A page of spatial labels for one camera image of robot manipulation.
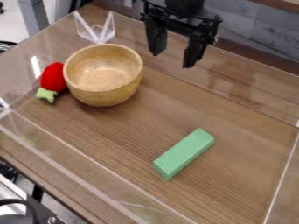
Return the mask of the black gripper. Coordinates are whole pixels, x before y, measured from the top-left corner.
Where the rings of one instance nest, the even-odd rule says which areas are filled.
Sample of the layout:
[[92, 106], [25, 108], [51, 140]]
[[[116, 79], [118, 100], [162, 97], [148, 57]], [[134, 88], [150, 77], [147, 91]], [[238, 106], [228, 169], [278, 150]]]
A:
[[183, 68], [192, 68], [207, 46], [218, 39], [223, 18], [204, 6], [206, 0], [142, 0], [146, 36], [150, 52], [158, 56], [167, 47], [167, 32], [190, 36]]

